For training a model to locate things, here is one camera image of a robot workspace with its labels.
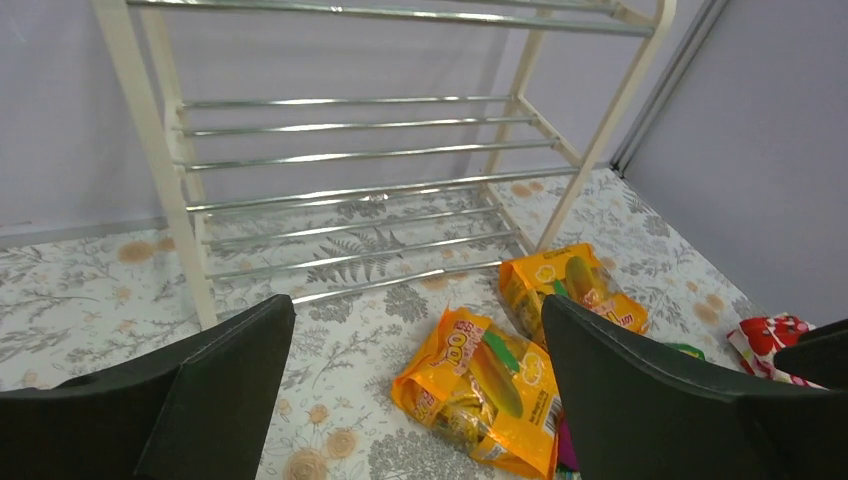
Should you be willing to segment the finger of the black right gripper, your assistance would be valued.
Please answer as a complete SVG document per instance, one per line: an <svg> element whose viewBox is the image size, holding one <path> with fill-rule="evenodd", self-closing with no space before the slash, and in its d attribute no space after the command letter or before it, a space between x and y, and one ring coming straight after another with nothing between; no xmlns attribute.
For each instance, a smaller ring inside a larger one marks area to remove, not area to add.
<svg viewBox="0 0 848 480"><path fill-rule="evenodd" d="M779 351L775 366L829 389L847 389L847 320L801 334L797 343Z"/></svg>

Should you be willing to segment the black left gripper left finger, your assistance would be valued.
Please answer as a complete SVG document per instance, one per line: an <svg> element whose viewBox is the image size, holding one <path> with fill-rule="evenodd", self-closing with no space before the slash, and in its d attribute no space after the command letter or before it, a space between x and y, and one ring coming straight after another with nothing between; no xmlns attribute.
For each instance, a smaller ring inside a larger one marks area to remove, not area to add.
<svg viewBox="0 0 848 480"><path fill-rule="evenodd" d="M252 479L296 315L275 295L50 389L1 395L5 479Z"/></svg>

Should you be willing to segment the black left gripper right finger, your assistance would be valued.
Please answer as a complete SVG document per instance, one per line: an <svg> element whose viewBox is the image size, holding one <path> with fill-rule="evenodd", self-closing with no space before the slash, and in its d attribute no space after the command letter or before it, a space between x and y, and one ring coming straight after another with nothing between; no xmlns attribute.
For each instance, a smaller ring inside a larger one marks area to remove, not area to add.
<svg viewBox="0 0 848 480"><path fill-rule="evenodd" d="M572 300L542 324L585 479L843 479L847 394L694 358Z"/></svg>

